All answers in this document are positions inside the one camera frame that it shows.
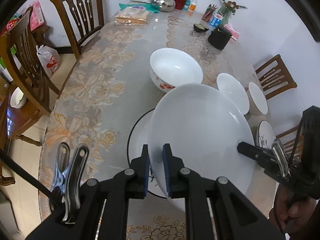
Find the bowl with red floral pattern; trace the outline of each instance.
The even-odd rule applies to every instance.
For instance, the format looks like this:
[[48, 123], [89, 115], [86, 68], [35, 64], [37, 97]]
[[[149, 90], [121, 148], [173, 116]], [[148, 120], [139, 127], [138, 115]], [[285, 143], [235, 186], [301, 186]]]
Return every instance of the bowl with red floral pattern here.
[[163, 92], [189, 83], [201, 83], [203, 72], [198, 62], [189, 54], [173, 48], [162, 48], [150, 57], [150, 76]]

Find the floral tablecloth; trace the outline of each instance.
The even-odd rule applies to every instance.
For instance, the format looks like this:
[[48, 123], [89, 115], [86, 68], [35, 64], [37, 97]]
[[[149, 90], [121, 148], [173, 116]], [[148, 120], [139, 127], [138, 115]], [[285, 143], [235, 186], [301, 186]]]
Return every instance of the floral tablecloth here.
[[[203, 83], [216, 87], [216, 77], [226, 72], [246, 87], [259, 84], [255, 71], [238, 42], [230, 41], [221, 52], [196, 33], [193, 23], [201, 15], [173, 11], [154, 14], [145, 26], [116, 26], [112, 21], [88, 43], [56, 101], [41, 150], [39, 179], [51, 186], [57, 147], [65, 141], [71, 153], [86, 143], [90, 156], [82, 182], [89, 178], [110, 179], [128, 168], [126, 144], [135, 122], [153, 109], [163, 93], [149, 76], [149, 58], [160, 48], [185, 51], [204, 72]], [[268, 116], [246, 119], [255, 132]], [[258, 166], [247, 197], [267, 215], [272, 207], [275, 182]], [[41, 219], [49, 214], [48, 201], [39, 195]], [[148, 194], [145, 200], [130, 200], [127, 239], [185, 239], [184, 212], [167, 199]]]

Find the flower vase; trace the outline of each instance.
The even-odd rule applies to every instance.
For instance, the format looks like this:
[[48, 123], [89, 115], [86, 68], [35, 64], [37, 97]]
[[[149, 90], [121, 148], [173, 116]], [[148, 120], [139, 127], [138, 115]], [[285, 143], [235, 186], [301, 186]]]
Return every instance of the flower vase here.
[[221, 20], [219, 25], [224, 26], [225, 24], [227, 24], [229, 22], [229, 17], [231, 13], [232, 11], [228, 10], [226, 6], [223, 5], [218, 11], [218, 14], [223, 16], [223, 19]]

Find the stainless steel teapot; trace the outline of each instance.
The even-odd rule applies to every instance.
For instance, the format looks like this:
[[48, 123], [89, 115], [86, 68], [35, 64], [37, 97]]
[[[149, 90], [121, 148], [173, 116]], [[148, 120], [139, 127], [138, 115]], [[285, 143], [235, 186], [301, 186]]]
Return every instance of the stainless steel teapot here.
[[152, 8], [159, 10], [160, 12], [170, 12], [176, 6], [174, 0], [151, 0]]

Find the black strap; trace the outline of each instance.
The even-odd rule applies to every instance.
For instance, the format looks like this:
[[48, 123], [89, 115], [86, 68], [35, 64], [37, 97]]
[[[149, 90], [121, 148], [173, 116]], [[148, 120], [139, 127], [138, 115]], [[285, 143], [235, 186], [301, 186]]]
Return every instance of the black strap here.
[[31, 176], [28, 172], [26, 172], [23, 168], [21, 168], [17, 163], [15, 163], [9, 156], [7, 156], [3, 150], [0, 149], [0, 159], [7, 165], [10, 169], [12, 169], [15, 173], [17, 173], [24, 180], [29, 182], [32, 186], [36, 187], [43, 194], [45, 194], [52, 202], [56, 205], [61, 203], [57, 198], [53, 195], [53, 193], [48, 190], [43, 184], [41, 184], [37, 179]]
[[296, 135], [296, 138], [295, 138], [295, 140], [294, 140], [292, 152], [291, 152], [291, 155], [290, 155], [290, 158], [289, 158], [289, 161], [288, 161], [288, 166], [289, 166], [289, 167], [291, 166], [291, 163], [292, 163], [294, 154], [295, 154], [295, 152], [296, 152], [297, 145], [298, 145], [298, 143], [299, 143], [299, 137], [300, 137], [301, 129], [302, 129], [302, 126], [303, 126], [303, 122], [304, 122], [304, 118], [303, 118], [303, 116], [302, 116], [302, 118], [301, 118], [301, 120], [300, 120], [300, 123], [299, 123], [299, 126], [298, 126], [297, 135]]

